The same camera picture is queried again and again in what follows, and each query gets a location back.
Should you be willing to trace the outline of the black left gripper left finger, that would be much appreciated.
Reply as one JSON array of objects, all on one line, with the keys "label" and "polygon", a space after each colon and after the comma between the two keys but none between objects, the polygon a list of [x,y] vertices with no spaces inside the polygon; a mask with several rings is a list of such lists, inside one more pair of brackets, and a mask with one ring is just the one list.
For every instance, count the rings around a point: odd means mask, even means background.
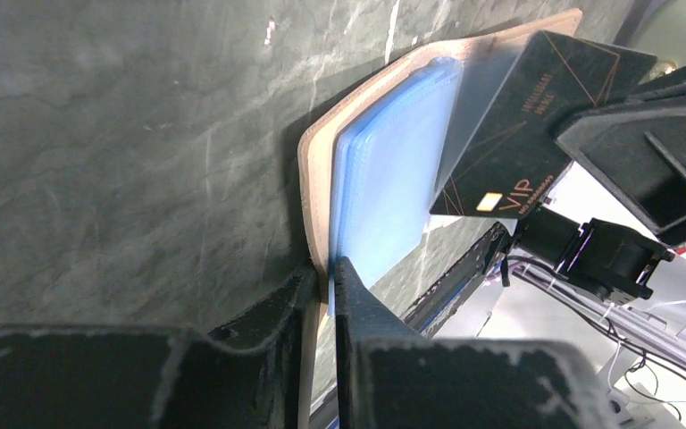
[{"label": "black left gripper left finger", "polygon": [[301,266],[209,333],[0,326],[0,428],[305,427],[317,292]]}]

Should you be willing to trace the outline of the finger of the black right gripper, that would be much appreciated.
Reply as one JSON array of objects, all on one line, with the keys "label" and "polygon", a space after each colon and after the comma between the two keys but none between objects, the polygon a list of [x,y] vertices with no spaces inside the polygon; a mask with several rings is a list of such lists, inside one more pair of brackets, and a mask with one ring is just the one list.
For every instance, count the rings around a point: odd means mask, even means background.
[{"label": "finger of the black right gripper", "polygon": [[686,65],[614,46],[555,46],[563,87],[547,138],[668,246],[686,244]]}]

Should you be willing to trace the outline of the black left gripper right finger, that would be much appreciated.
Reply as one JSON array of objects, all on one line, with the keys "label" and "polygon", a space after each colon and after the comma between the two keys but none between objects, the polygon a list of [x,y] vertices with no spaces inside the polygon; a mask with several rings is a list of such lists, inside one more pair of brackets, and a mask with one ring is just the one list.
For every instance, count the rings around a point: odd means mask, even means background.
[{"label": "black left gripper right finger", "polygon": [[606,389],[561,341],[429,340],[335,265],[343,428],[612,428]]}]

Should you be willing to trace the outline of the black VIP card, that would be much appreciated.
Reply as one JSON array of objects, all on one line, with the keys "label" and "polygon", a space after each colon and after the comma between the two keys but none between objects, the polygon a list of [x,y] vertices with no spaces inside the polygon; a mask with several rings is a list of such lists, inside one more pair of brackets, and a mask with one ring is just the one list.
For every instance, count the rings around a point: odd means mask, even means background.
[{"label": "black VIP card", "polygon": [[656,63],[622,46],[534,33],[441,182],[431,214],[523,219],[571,162],[551,134],[555,126],[620,102]]}]

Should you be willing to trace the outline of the beige leather card holder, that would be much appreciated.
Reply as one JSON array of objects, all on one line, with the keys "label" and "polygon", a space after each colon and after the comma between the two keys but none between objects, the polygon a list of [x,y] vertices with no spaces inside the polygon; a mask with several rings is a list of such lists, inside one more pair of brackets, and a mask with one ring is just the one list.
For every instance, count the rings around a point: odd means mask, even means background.
[{"label": "beige leather card holder", "polygon": [[581,18],[573,8],[416,47],[304,132],[297,160],[305,234],[328,308],[335,306],[337,259],[349,258],[369,287],[419,245],[460,86],[479,77],[469,101],[487,103],[533,33],[571,36]]}]

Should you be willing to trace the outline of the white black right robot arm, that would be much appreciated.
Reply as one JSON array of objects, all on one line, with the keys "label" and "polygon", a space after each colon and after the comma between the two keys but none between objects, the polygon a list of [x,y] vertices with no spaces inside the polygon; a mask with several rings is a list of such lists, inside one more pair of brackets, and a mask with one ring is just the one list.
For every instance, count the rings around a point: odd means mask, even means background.
[{"label": "white black right robot arm", "polygon": [[686,65],[600,105],[558,107],[547,132],[648,235],[539,208],[517,229],[517,260],[575,289],[564,303],[576,313],[605,312],[608,338],[686,371]]}]

